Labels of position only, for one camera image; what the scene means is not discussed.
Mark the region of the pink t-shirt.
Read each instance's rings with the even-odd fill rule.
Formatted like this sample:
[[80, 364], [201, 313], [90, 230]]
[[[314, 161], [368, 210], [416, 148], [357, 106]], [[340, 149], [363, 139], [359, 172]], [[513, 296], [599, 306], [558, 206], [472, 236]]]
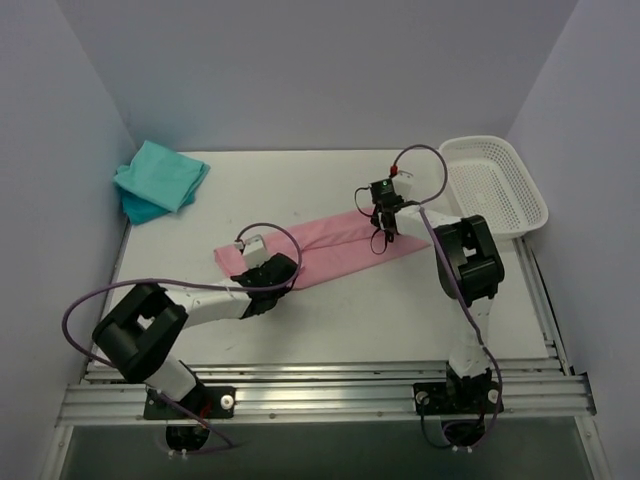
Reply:
[[389, 245], [358, 211], [291, 226], [287, 231], [302, 251], [302, 267], [294, 288], [304, 290], [430, 246], [415, 237], [400, 236]]

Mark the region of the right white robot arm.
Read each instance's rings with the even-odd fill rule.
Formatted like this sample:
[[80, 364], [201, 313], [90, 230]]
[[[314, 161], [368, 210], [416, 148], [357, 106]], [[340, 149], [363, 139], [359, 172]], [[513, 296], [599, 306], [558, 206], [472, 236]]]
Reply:
[[504, 266], [484, 217], [461, 218], [427, 210], [403, 196], [408, 187], [399, 177], [371, 183], [370, 220], [386, 244], [409, 237], [429, 242], [435, 249], [440, 285], [458, 302], [463, 315], [447, 361], [447, 373], [456, 380], [445, 386], [444, 400], [453, 411], [464, 413], [480, 400], [473, 380], [489, 378], [495, 365], [488, 349], [489, 320], [505, 277]]

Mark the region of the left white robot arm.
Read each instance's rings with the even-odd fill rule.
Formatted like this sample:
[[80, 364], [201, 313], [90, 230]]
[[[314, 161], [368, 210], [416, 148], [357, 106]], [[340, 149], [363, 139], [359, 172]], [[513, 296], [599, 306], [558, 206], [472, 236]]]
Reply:
[[209, 289], [165, 289], [156, 283], [138, 283], [95, 327], [92, 339], [127, 382], [160, 391], [170, 412], [179, 419], [190, 419], [201, 409], [204, 387], [171, 354], [180, 333], [273, 309], [291, 290], [298, 270], [293, 259], [277, 253]]

